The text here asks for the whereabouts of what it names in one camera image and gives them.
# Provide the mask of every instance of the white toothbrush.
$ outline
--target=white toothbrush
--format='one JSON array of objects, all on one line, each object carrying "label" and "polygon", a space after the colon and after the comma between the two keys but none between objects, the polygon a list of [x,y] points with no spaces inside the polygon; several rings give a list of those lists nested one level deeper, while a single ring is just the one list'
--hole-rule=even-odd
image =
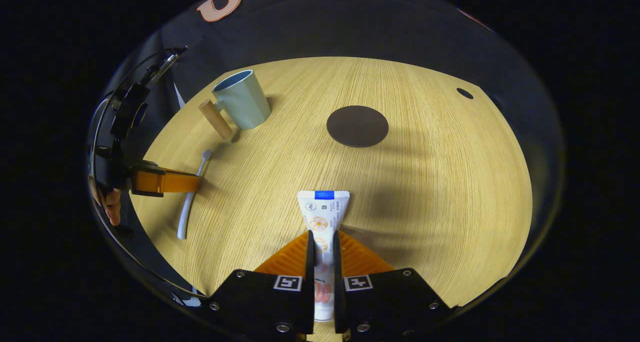
[{"label": "white toothbrush", "polygon": [[[202,173],[202,169],[204,168],[204,164],[206,161],[211,159],[211,150],[205,150],[202,153],[202,164],[198,169],[198,173],[196,175],[200,176]],[[178,238],[185,239],[187,234],[187,221],[189,219],[189,211],[192,208],[192,203],[194,202],[194,196],[196,192],[188,192],[187,198],[184,200],[184,205],[182,206],[182,213],[180,213],[180,222],[178,223]]]}]

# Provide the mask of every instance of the hand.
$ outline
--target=hand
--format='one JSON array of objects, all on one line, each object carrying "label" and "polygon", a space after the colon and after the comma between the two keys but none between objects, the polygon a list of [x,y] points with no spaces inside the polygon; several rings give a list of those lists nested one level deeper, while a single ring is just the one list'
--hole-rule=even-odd
[{"label": "hand", "polygon": [[105,207],[105,212],[107,217],[109,217],[109,222],[112,225],[117,226],[121,220],[121,190],[114,188],[111,192],[107,193],[107,198],[103,197],[103,193],[101,191],[96,191],[96,183],[91,176],[89,177],[89,188],[91,189],[91,195],[96,201],[102,202],[102,205]]}]

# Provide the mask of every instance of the blue label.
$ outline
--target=blue label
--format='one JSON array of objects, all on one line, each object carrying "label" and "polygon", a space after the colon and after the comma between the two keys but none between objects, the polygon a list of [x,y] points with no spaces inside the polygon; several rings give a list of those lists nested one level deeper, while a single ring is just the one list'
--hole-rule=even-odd
[{"label": "blue label", "polygon": [[333,191],[315,191],[315,198],[317,200],[333,200],[334,197]]}]

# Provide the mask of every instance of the mug handle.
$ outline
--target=mug handle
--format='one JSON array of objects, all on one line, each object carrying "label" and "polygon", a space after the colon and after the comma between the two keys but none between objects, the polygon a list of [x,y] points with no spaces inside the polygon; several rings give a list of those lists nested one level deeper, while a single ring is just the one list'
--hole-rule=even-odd
[{"label": "mug handle", "polygon": [[211,126],[215,129],[215,131],[220,134],[222,139],[229,138],[233,131],[231,131],[231,127],[227,124],[227,121],[222,118],[222,114],[215,107],[215,105],[211,102],[211,100],[205,100],[198,107],[199,111],[204,115],[206,120],[211,124]]}]

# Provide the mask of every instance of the round wooden tabletop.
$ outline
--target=round wooden tabletop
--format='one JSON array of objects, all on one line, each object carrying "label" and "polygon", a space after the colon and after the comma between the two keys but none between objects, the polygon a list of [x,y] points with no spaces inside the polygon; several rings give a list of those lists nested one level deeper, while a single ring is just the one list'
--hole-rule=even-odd
[{"label": "round wooden tabletop", "polygon": [[[464,305],[506,276],[521,255],[532,197],[521,148],[483,91],[450,75],[353,57],[290,59],[250,66],[272,113],[222,140],[198,106],[202,89],[173,116],[144,156],[195,173],[212,159],[176,237],[185,194],[131,195],[158,251],[207,295],[233,269],[255,269],[306,228],[301,190],[345,190],[342,230],[395,268],[413,267],[448,304]],[[353,148],[327,132],[341,107],[382,113],[388,134]],[[340,340],[316,323],[312,340]]]}]

